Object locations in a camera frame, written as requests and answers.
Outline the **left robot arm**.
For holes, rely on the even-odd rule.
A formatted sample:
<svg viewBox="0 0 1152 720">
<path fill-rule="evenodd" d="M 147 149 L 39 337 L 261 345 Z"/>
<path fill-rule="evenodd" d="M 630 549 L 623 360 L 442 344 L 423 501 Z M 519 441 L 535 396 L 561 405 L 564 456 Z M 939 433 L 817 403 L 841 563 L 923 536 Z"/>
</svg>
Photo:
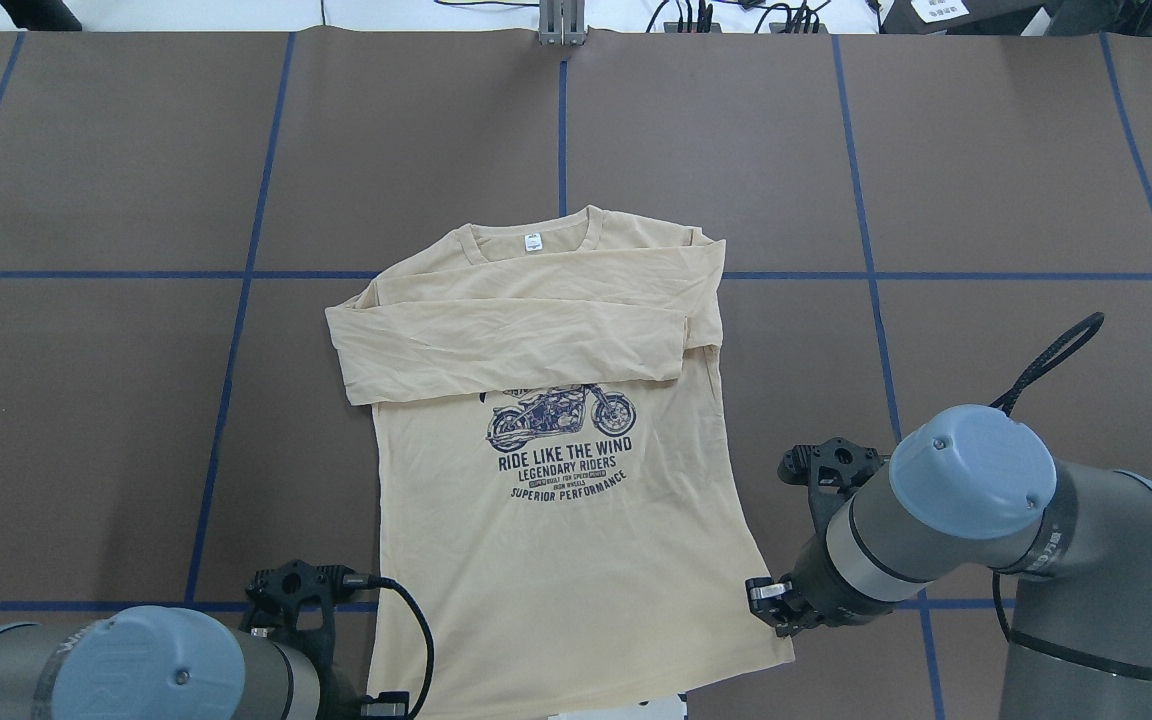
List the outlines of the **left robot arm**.
<svg viewBox="0 0 1152 720">
<path fill-rule="evenodd" d="M 425 644 L 417 694 L 361 694 L 335 665 L 338 607 L 392 591 Z M 0 719 L 415 719 L 433 683 L 429 620 L 396 579 L 291 560 L 253 574 L 237 628 L 141 605 L 82 626 L 0 626 Z"/>
</svg>

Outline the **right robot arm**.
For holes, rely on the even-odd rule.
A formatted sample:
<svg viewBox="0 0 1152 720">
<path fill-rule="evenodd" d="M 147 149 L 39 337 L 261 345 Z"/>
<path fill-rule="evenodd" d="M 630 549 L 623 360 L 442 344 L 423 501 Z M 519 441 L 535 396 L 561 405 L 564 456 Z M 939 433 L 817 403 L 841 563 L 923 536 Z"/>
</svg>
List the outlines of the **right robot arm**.
<svg viewBox="0 0 1152 720">
<path fill-rule="evenodd" d="M 892 454 L 836 437 L 787 450 L 813 537 L 746 579 L 778 637 L 864 626 L 961 566 L 1014 577 L 1001 719 L 1152 719 L 1152 480 L 1053 457 L 987 406 L 933 416 Z"/>
</svg>

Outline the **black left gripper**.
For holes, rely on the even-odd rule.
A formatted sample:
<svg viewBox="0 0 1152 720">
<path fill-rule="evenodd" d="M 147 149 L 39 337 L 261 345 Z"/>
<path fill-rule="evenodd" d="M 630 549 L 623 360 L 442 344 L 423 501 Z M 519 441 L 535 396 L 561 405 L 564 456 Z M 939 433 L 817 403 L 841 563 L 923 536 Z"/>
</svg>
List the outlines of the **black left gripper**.
<svg viewBox="0 0 1152 720">
<path fill-rule="evenodd" d="M 257 570 L 244 588 L 241 638 L 256 692 L 268 707 L 241 703 L 243 719 L 410 719 L 412 694 L 357 691 L 338 667 L 338 611 L 365 592 L 412 594 L 397 579 L 347 564 L 291 560 Z"/>
</svg>

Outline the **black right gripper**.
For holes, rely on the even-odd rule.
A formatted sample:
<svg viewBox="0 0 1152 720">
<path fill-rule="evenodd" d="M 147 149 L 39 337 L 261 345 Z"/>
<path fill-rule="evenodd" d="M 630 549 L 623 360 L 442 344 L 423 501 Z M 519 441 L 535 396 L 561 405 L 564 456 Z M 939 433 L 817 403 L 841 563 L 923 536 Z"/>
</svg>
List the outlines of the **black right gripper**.
<svg viewBox="0 0 1152 720">
<path fill-rule="evenodd" d="M 846 502 L 864 486 L 886 458 L 876 448 L 835 437 L 819 445 L 796 445 L 786 450 L 776 477 L 804 486 L 814 535 L 797 553 L 791 571 L 781 577 L 745 579 L 751 615 L 771 626 L 778 638 L 791 638 L 817 626 L 865 626 L 887 614 L 887 602 L 861 593 L 842 577 L 827 550 L 832 520 L 844 521 Z"/>
</svg>

